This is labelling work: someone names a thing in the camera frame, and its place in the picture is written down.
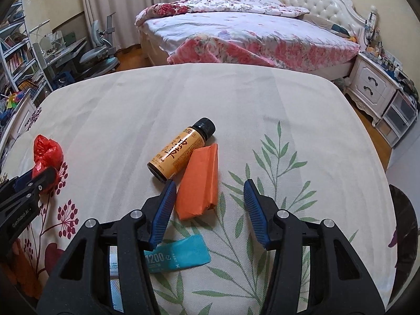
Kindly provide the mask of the floral cream bedsheet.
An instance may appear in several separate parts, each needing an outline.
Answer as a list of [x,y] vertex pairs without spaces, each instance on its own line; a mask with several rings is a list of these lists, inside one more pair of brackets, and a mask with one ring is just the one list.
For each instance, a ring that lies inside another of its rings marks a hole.
[[46,248],[66,248],[89,218],[112,221],[162,189],[147,168],[202,117],[216,131],[207,162],[174,176],[177,208],[165,238],[200,234],[211,260],[153,279],[169,314],[256,314],[274,256],[257,242],[243,185],[303,220],[334,220],[369,271],[382,301],[392,294],[397,248],[384,168],[360,117],[339,88],[316,75],[272,67],[196,63],[125,70],[49,94],[7,153],[2,175],[33,166],[42,134],[63,150],[61,184],[23,234],[41,282]]

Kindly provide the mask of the black trash bin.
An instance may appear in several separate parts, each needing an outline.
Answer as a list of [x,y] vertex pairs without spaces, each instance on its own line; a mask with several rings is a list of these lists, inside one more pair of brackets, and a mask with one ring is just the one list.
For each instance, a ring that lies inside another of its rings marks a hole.
[[397,263],[394,285],[389,299],[392,302],[401,291],[414,266],[418,248],[418,222],[414,207],[409,198],[396,186],[389,184],[396,229],[389,248],[397,248]]

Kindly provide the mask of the plastic drawer unit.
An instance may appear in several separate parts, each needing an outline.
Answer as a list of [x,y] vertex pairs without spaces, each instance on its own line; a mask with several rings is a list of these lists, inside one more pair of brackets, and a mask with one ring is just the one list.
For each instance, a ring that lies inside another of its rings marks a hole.
[[409,131],[418,114],[416,100],[404,91],[397,90],[375,127],[388,145],[394,148]]

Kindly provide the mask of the orange label brown bottle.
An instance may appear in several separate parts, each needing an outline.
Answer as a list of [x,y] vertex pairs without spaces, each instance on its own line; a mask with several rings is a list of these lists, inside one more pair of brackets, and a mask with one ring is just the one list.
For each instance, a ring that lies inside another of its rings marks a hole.
[[159,181],[165,183],[188,164],[192,152],[204,147],[215,131],[216,126],[209,118],[201,118],[173,138],[147,163],[147,168]]

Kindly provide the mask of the red plastic bag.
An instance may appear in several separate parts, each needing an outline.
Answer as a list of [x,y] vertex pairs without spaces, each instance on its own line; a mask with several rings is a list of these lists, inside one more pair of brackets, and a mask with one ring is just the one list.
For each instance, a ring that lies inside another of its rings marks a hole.
[[32,178],[49,168],[55,169],[55,180],[49,186],[41,191],[42,194],[50,193],[57,186],[60,178],[59,171],[63,163],[63,150],[61,145],[53,139],[49,139],[39,134],[33,143],[33,160],[35,166],[32,169]]

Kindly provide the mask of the orange paper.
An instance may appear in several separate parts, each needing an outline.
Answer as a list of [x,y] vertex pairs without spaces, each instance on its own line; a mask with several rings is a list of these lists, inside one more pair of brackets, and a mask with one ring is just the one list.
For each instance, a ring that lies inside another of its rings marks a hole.
[[202,216],[218,203],[218,144],[195,149],[177,191],[175,211],[186,221]]

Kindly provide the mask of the floral quilt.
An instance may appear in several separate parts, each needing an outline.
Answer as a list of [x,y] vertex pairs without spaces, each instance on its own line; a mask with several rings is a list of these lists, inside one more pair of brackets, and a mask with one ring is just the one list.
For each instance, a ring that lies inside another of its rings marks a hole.
[[304,7],[286,6],[279,0],[179,0],[147,7],[136,16],[135,26],[140,27],[150,19],[206,12],[243,12],[289,18],[310,13]]

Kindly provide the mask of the white bed with headboard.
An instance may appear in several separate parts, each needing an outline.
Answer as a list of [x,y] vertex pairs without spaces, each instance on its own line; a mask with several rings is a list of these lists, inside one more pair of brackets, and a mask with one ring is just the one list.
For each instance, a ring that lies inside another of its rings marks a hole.
[[154,65],[233,63],[311,72],[335,80],[367,48],[351,0],[279,0],[309,14],[289,18],[206,12],[150,19],[138,27]]

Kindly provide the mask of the white footboard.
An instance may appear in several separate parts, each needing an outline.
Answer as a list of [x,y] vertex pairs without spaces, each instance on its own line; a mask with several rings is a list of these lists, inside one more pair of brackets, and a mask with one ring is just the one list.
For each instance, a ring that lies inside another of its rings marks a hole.
[[17,104],[6,126],[1,130],[1,162],[7,156],[8,151],[15,141],[27,130],[29,118],[36,111],[30,92]]

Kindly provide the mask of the white bookshelf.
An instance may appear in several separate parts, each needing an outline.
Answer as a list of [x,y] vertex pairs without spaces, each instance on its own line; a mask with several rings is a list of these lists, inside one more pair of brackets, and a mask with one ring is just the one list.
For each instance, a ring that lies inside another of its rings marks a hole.
[[1,20],[1,95],[27,92],[35,106],[53,91],[36,55],[22,0],[15,0]]

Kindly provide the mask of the grey desk chair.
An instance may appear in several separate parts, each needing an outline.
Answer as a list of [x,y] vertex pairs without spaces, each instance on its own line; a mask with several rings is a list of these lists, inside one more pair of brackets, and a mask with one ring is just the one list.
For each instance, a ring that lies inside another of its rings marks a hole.
[[80,76],[81,80],[115,72],[117,66],[120,65],[120,61],[115,57],[116,48],[112,41],[112,34],[115,32],[115,28],[112,26],[112,16],[114,14],[107,16],[106,27],[103,31],[99,29],[99,21],[93,21],[90,29],[93,48],[84,53],[79,61],[83,68]]

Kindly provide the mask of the white nightstand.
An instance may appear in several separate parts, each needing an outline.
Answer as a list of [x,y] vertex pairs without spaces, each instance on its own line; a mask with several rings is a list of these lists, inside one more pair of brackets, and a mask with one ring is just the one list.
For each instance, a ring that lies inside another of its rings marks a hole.
[[344,93],[359,110],[372,118],[375,127],[398,89],[399,85],[387,75],[382,66],[360,52],[350,73],[350,84]]

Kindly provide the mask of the grey study desk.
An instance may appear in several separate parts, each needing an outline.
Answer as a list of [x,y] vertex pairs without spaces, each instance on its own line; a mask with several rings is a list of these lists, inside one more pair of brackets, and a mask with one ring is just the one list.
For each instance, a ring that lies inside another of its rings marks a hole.
[[36,63],[41,68],[51,90],[53,90],[53,79],[56,77],[56,68],[72,61],[80,53],[80,51],[85,48],[87,43],[87,38],[83,37],[80,40],[75,41],[75,43],[70,46],[47,56],[44,56],[39,43],[31,43]]

